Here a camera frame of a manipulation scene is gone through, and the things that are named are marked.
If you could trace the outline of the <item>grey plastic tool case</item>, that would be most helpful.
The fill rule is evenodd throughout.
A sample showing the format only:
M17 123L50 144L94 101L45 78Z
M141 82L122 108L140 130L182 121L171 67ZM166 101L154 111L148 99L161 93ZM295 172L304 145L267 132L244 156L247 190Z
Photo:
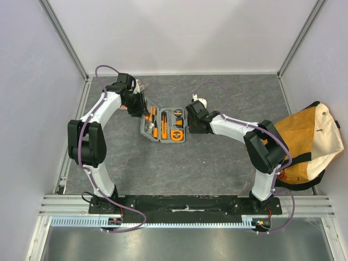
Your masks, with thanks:
M149 115L142 116L140 133L153 142L179 144L185 142L187 120L181 107L159 108L145 99Z

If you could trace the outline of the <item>orange utility knife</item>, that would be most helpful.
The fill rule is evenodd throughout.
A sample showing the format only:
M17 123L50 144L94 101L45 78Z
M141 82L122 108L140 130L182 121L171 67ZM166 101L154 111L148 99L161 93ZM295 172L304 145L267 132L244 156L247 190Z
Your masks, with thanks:
M167 112L161 113L161 139L167 139Z

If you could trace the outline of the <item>orange handled small screwdriver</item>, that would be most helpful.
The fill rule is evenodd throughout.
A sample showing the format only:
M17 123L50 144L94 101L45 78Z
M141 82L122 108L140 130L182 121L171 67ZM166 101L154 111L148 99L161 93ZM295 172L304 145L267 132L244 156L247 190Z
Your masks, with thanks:
M157 109L155 106L152 106L150 116L151 116L151 122L155 123L157 118Z

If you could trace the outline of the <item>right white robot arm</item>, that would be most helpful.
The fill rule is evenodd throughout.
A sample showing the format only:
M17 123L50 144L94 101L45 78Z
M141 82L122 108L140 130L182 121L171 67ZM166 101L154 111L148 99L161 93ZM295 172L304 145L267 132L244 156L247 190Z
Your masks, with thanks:
M272 122L245 122L228 117L218 111L195 110L189 106L188 127L192 134L216 134L242 142L250 161L256 169L254 185L250 192L249 207L261 214L269 207L274 192L275 179L286 157L290 156L285 141Z

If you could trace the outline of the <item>orange tape measure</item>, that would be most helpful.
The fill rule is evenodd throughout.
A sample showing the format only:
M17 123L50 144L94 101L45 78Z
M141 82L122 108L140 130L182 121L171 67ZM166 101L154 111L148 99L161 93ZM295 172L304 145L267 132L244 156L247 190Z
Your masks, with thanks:
M172 141L175 141L175 142L182 141L184 138L184 132L180 129L171 130L170 137Z

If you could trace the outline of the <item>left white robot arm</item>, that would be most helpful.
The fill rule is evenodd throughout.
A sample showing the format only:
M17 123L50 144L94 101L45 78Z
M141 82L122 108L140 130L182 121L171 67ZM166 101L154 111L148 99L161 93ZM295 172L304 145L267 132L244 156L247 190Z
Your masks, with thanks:
M85 171L94 195L103 197L101 207L109 214L119 209L120 201L104 163L107 145L103 129L119 109L127 110L131 117L150 114L141 86L138 80L132 80L128 85L106 86L96 104L79 120L71 120L67 125L69 157Z

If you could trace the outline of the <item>orange pliers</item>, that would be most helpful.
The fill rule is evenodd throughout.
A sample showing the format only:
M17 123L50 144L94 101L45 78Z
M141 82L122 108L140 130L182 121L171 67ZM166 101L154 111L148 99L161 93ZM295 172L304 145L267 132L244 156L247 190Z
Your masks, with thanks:
M145 130L145 132L150 133L152 131L153 127L154 127L153 114L152 114L152 109L150 109L149 116L145 116L144 130Z

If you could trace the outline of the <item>orange handled large screwdriver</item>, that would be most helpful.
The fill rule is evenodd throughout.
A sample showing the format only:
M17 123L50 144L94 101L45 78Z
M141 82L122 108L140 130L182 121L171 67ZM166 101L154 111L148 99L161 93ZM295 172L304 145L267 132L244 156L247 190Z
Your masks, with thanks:
M152 136L155 139L158 139L158 124L156 121L154 121L154 127L153 127L153 131L152 131Z

